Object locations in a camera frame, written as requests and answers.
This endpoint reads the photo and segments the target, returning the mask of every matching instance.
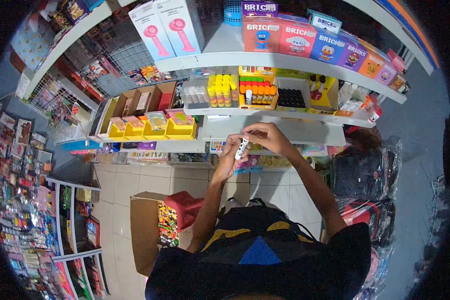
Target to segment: blue basket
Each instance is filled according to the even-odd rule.
[[[232,26],[242,26],[242,1],[225,0],[223,5],[223,22]]]

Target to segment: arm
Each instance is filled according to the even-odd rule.
[[[254,134],[245,133],[244,137],[252,143],[260,144],[274,153],[281,154],[295,167],[305,185],[310,198],[322,216],[328,234],[332,237],[347,227],[338,212],[335,196],[322,181],[317,172],[300,155],[285,135],[274,123],[255,123],[243,129],[244,132],[254,130]]]
[[[200,245],[210,237],[217,222],[218,209],[220,207],[225,182],[237,170],[241,162],[248,160],[248,148],[250,146],[243,152],[240,160],[235,160],[235,153],[240,146],[241,138],[242,135],[240,134],[231,134],[227,137],[222,156],[220,157],[220,163],[213,174],[213,178],[205,194],[205,200],[193,223],[192,241],[186,249],[188,252],[197,252]]]

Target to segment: pink fan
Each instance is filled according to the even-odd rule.
[[[169,56],[170,53],[165,50],[162,42],[157,38],[158,28],[155,25],[148,25],[147,29],[143,31],[143,35],[150,38],[158,49],[158,55]]]
[[[182,49],[183,51],[195,52],[195,48],[192,47],[192,45],[189,42],[189,39],[187,38],[185,31],[183,31],[183,28],[185,28],[185,21],[183,21],[183,19],[180,19],[180,18],[174,19],[173,21],[171,21],[168,24],[168,27],[170,27],[170,29],[172,29],[173,31],[176,31],[178,33],[178,36],[182,40],[182,43],[184,46]]]

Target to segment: person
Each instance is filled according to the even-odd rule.
[[[225,182],[241,139],[287,158],[295,167],[325,223],[327,244],[303,232],[261,199],[220,217]],[[189,247],[160,250],[145,288],[153,299],[352,299],[371,263],[366,223],[348,226],[332,191],[274,123],[255,123],[229,135],[220,163],[193,224]]]

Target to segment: yellow plastic bin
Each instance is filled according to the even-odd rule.
[[[166,135],[166,130],[153,130],[152,124],[149,120],[145,122],[145,129],[143,130],[143,137],[150,141],[164,141],[168,140],[168,136]]]
[[[125,130],[120,131],[119,128],[112,123],[112,127],[110,128],[110,133],[108,137],[117,142],[126,142],[128,138],[124,137]]]
[[[130,123],[127,123],[125,127],[125,134],[123,136],[129,141],[145,141],[147,138],[144,137],[144,129],[145,127],[135,128],[130,125]]]
[[[165,134],[171,140],[195,140],[197,123],[193,120],[193,125],[177,125],[169,118],[166,123]]]

